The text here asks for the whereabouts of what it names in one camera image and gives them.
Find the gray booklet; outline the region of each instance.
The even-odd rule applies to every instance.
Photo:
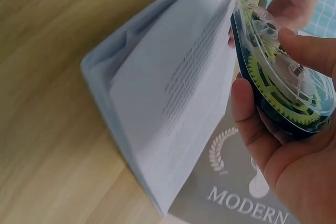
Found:
[[[169,212],[190,224],[299,223],[250,156],[235,126],[230,99]]]

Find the yellow-green gear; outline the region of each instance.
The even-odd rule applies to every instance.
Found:
[[[288,100],[263,72],[261,66],[253,56],[248,57],[247,68],[251,78],[265,99],[288,120],[295,124],[309,125],[320,118],[320,114],[315,110],[309,109],[304,104],[294,104]],[[317,89],[314,96],[314,100],[317,101],[314,106],[319,110],[321,103]]]

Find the book page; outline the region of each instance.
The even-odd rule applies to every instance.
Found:
[[[178,0],[113,78],[120,125],[164,214],[224,115],[235,65],[227,45],[234,6]]]

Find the transparent plastic casing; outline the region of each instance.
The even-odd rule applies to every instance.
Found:
[[[331,78],[288,56],[278,40],[281,27],[266,10],[237,0],[231,24],[241,75],[256,104],[296,138],[318,133],[335,108]]]

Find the wood grain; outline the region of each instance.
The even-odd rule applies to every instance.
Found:
[[[160,222],[80,73],[154,0],[0,0],[0,223]]]

